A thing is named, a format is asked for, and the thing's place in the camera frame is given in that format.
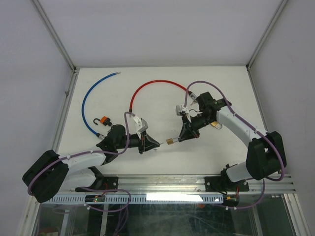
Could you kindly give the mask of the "red cable lock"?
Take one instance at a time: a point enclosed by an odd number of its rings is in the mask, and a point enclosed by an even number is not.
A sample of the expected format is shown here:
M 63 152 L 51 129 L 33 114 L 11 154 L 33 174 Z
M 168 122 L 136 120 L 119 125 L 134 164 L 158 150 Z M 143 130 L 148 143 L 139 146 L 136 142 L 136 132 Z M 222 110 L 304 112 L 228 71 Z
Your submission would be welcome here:
M 186 92 L 187 88 L 179 83 L 176 83 L 174 81 L 171 80 L 162 80 L 162 79 L 158 79 L 158 80 L 151 80 L 148 82 L 145 82 L 144 84 L 142 84 L 141 86 L 139 86 L 136 91 L 133 93 L 131 99 L 130 99 L 130 103 L 129 103 L 129 108 L 128 111 L 132 112 L 133 111 L 133 107 L 134 107 L 134 102 L 136 100 L 136 97 L 142 93 L 142 90 L 144 90 L 145 88 L 150 88 L 152 89 L 154 87 L 154 85 L 156 85 L 156 89 L 155 89 L 155 97 L 158 96 L 158 94 L 164 94 L 165 88 L 163 86 L 163 84 L 166 85 L 166 87 L 174 87 L 177 90 L 181 90 Z

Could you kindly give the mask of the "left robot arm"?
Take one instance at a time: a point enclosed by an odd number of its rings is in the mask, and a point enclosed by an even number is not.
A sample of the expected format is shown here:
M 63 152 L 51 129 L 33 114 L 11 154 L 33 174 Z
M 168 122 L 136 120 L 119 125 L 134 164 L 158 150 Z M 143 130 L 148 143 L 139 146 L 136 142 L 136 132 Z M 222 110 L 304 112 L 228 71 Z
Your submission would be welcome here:
M 28 194 L 40 203 L 50 200 L 60 191 L 102 190 L 105 181 L 98 166 L 109 164 L 128 148 L 136 148 L 143 154 L 159 146 L 159 142 L 144 128 L 130 134 L 123 125 L 113 125 L 101 142 L 87 151 L 66 156 L 52 149 L 45 151 L 24 173 L 22 181 Z

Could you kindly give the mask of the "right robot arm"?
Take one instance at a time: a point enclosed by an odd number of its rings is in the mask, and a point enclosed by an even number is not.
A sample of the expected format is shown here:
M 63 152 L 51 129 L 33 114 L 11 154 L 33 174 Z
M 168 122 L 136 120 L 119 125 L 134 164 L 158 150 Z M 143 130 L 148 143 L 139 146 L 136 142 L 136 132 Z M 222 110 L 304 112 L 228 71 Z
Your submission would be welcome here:
M 227 127 L 247 147 L 246 160 L 233 166 L 226 165 L 220 176 L 205 181 L 210 191 L 226 193 L 237 189 L 248 179 L 262 180 L 277 171 L 283 171 L 287 165 L 281 135 L 252 126 L 231 111 L 232 105 L 224 99 L 216 100 L 209 92 L 196 97 L 199 106 L 197 115 L 192 117 L 188 108 L 176 106 L 176 114 L 182 118 L 182 129 L 178 142 L 199 138 L 201 128 L 218 123 Z

